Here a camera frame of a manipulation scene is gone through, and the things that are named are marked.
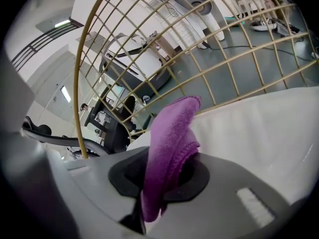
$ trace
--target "purple cloth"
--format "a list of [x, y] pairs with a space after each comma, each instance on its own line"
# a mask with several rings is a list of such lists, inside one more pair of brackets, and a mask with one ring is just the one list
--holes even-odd
[[200, 97], [183, 97], [164, 109], [151, 127], [151, 145], [141, 193], [143, 218], [154, 221], [163, 196], [175, 188], [185, 161], [198, 153], [199, 143], [189, 128], [200, 107]]

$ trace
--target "gray floor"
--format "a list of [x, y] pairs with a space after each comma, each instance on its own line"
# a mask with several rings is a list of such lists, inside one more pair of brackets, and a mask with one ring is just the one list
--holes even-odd
[[[292, 17], [292, 24], [297, 26], [301, 31], [306, 30], [303, 21], [299, 14], [295, 11]], [[257, 32], [249, 28], [248, 24], [244, 25], [247, 34], [251, 40], [252, 45], [258, 46], [260, 44], [271, 41], [269, 33], [266, 32]], [[248, 42], [239, 27], [232, 27], [231, 31], [225, 31], [225, 40], [221, 42], [223, 48], [229, 46], [241, 46], [248, 45]], [[280, 38], [279, 34], [273, 33], [274, 38]], [[210, 38], [208, 40], [210, 46], [214, 49], [218, 49], [218, 45], [214, 39]], [[233, 57], [237, 54], [248, 50], [248, 47], [236, 47], [225, 49], [227, 58]], [[290, 41], [285, 41], [277, 44], [277, 49], [293, 53], [292, 44]], [[307, 64], [309, 61], [313, 60], [311, 57], [311, 46], [309, 39], [306, 37], [301, 42], [295, 42], [296, 54], [304, 59], [298, 58], [300, 66]], [[224, 60], [224, 57], [220, 50], [211, 50], [205, 49], [201, 50], [195, 48], [192, 50], [196, 60], [198, 61], [201, 69], [204, 71], [207, 68], [221, 62]], [[255, 52], [257, 61], [261, 70], [261, 74], [265, 84], [274, 82], [275, 80], [281, 77], [279, 66], [276, 60], [274, 50], [261, 49]], [[287, 54], [281, 51], [278, 51], [279, 60], [283, 69], [284, 75], [287, 75], [298, 69], [295, 58], [291, 54]], [[256, 70], [256, 66], [253, 60], [252, 54], [244, 55], [234, 61], [230, 62], [230, 67], [233, 71], [235, 81], [239, 90], [239, 94], [245, 94], [252, 90], [255, 90], [262, 86], [259, 76]], [[171, 69], [176, 75], [179, 82], [183, 82], [190, 77], [198, 73], [198, 69], [192, 60], [191, 56], [184, 54], [176, 60], [176, 63], [172, 65]], [[235, 88], [233, 86], [231, 76], [229, 73], [228, 66], [222, 65], [210, 72], [205, 74], [208, 84], [213, 92], [215, 101], [217, 104], [230, 100], [237, 97]], [[304, 76], [306, 83], [302, 81], [300, 74], [296, 74], [286, 80], [289, 88], [302, 87], [302, 86], [314, 86], [319, 84], [319, 65], [315, 64], [314, 66], [306, 69], [304, 71]], [[160, 94], [164, 94], [168, 90], [176, 86], [174, 79], [170, 79], [160, 90]], [[186, 85], [184, 85], [183, 90], [186, 95], [199, 95], [202, 98], [201, 110], [213, 106], [209, 91], [204, 83], [202, 77], [197, 78]], [[271, 86], [267, 89], [267, 92], [273, 92], [278, 90], [285, 89], [284, 83], [279, 82], [274, 86]], [[263, 94], [263, 92], [258, 92], [254, 95]], [[159, 111], [167, 104], [173, 102], [177, 98], [182, 97], [182, 93], [179, 89], [174, 90], [167, 96], [163, 98], [162, 101], [157, 101], [149, 108], [149, 111], [152, 113], [159, 113]], [[146, 112], [141, 112], [138, 116], [139, 120], [145, 121], [147, 117]]]

